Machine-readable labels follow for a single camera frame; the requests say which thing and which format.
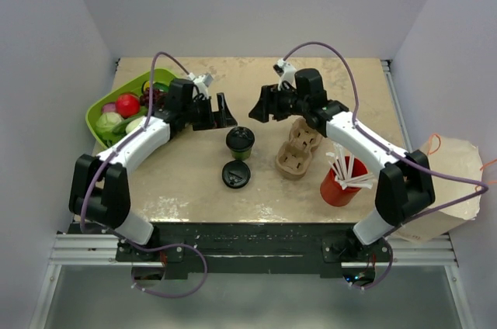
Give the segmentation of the black plastic cup lid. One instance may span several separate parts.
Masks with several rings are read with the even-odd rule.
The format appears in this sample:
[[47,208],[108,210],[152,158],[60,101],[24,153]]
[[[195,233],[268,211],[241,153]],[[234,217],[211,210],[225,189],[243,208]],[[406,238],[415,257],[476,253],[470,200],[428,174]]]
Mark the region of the black plastic cup lid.
[[237,126],[228,132],[225,141],[232,151],[247,151],[255,143],[255,134],[248,127]]

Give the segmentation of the green paper coffee cup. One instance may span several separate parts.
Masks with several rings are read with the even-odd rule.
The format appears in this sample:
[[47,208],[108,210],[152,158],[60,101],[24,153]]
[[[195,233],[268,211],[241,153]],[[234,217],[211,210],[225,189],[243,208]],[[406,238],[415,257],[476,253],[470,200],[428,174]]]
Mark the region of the green paper coffee cup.
[[246,161],[247,159],[249,159],[249,157],[252,154],[252,146],[247,147],[247,148],[230,147],[229,150],[231,152],[231,156],[235,160],[239,160],[239,161]]

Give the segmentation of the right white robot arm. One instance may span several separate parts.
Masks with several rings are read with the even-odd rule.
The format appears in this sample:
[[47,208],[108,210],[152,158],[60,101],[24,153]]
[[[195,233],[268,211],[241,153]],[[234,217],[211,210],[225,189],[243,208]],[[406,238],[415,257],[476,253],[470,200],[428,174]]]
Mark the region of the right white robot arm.
[[295,71],[293,83],[264,85],[248,115],[261,123],[301,116],[377,178],[374,209],[353,226],[355,237],[346,242],[346,253],[354,261],[364,261],[373,253],[374,242],[435,201],[427,156],[388,143],[354,119],[345,105],[328,98],[321,74],[314,68]]

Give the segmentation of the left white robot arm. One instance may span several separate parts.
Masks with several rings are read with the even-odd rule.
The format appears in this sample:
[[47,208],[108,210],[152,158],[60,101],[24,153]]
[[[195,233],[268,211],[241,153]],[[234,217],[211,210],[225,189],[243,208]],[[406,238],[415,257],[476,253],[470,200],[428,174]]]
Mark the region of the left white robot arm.
[[134,253],[144,261],[156,259],[161,242],[152,237],[154,226],[131,209],[128,175],[154,151],[188,125],[194,130],[237,126],[224,93],[217,93],[218,110],[202,81],[173,79],[166,95],[151,108],[130,134],[96,156],[83,154],[75,163],[69,210],[80,216],[80,228],[91,220],[134,242]]

